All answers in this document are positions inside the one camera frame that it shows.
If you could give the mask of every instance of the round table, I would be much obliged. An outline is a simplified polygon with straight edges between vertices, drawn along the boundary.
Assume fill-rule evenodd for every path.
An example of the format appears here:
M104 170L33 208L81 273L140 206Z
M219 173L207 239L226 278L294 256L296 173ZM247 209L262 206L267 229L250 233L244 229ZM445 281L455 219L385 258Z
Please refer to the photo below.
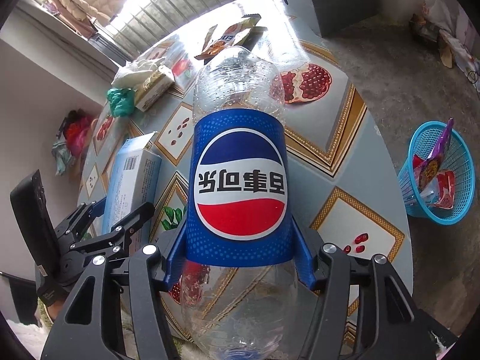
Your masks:
M103 198L109 187L116 152L131 137L160 133L155 145L162 164L155 195L155 214L150 240L165 229L164 207L187 203L191 142L193 84L203 61L200 54L208 29L230 25L245 14L260 13L257 26L265 27L252 51L274 62L285 80L287 73L301 80L311 65L330 76L328 91L317 100L286 105L285 136L289 153L289 191L292 212L299 226L317 230L325 242L341 248L350 245L351 255L388 257L413 290L412 251L407 215L390 155L360 94L325 48L321 38L289 14L281 0L237 0L209 12L178 29L144 52L139 59L165 57L175 75L175 85L147 111L136 110L131 118L113 119L108 104L103 109L88 149L78 202ZM296 99L304 101L296 81ZM184 125L181 121L189 117ZM167 132L181 126L182 135L172 140ZM101 218L89 229L101 233ZM360 234L368 240L357 245ZM350 290L345 340L353 343L356 330L358 289ZM272 358L296 359L310 325L317 295L299 285L296 319ZM172 333L190 340L177 293L162 294Z

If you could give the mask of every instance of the concrete floor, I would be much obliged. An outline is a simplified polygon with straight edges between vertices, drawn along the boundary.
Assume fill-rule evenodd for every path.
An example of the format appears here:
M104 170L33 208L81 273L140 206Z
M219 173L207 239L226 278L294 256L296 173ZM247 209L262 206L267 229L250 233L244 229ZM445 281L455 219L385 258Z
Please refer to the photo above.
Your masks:
M455 118L480 175L480 100L464 74L415 43L408 27L365 20L325 39L372 113L396 171L429 120ZM480 303L479 179L469 213L454 226L410 218L417 305L461 334Z

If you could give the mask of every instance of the tissue box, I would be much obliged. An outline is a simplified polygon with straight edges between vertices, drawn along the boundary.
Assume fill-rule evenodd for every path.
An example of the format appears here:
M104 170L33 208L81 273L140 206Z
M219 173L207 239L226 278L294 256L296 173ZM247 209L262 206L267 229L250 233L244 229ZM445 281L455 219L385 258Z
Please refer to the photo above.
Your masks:
M172 71L162 65L158 67L135 93L135 107L145 112L175 82Z
M157 132L126 141L115 157L106 196L102 234L145 202L153 203L162 159L154 145ZM131 238L130 255L148 243L150 221Z

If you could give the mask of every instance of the basket rim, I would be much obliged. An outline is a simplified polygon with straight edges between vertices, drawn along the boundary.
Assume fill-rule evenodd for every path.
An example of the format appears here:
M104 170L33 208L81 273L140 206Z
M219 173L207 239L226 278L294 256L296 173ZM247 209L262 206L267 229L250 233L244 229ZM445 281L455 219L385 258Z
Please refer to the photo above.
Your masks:
M407 160L407 167L408 167L408 170L409 170L410 183L412 185L412 190L413 190L413 193L415 195L415 198L417 199L418 204L420 205L420 207L423 209L423 211L428 215L428 217L431 220L433 220L436 223L439 223L440 225L454 225L455 223L459 222L465 216L465 214L468 212L468 210L470 209L470 206L472 204L473 193L475 192L475 168L474 168L474 165L473 165L473 159L472 159L472 156L470 154L470 150L469 150L468 146L465 144L465 141L462 139L460 134L457 133L454 129L452 129L452 135L454 135L455 138L458 139L458 141L460 142L460 145L462 145L465 148L465 152L466 152L466 154L469 158L469 162L471 163L470 176L471 176L471 179L472 179L472 188L470 189L470 192L469 192L469 200L468 200L468 203L463 208L463 210L460 212L460 214L458 214L457 217L454 218L454 219L443 219L443 218L440 218L440 217L436 216L433 212L431 212L430 209L427 207L427 205L424 203L423 199L420 197L420 193L418 191L418 188L416 187L415 178L414 178L414 175L413 175L412 158L413 158L413 147L415 145L415 142L416 142L418 136L420 135L421 132L423 132L424 130L426 130L428 128L431 128L433 126L444 128L444 127L446 127L446 124L443 123L443 122L438 122L438 121L426 122L426 123L422 124L420 127L417 128L417 130L415 131L415 133L412 136L412 139L410 140L409 154L408 154L407 159L406 159Z

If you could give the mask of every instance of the barcode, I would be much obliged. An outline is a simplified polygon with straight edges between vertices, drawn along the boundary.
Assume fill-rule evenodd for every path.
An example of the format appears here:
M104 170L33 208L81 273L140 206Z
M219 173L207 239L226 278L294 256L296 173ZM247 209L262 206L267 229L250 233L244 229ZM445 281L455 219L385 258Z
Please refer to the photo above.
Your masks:
M125 160L125 166L123 167L123 170L132 170L135 169L135 164L137 163L137 155L135 157L128 157Z

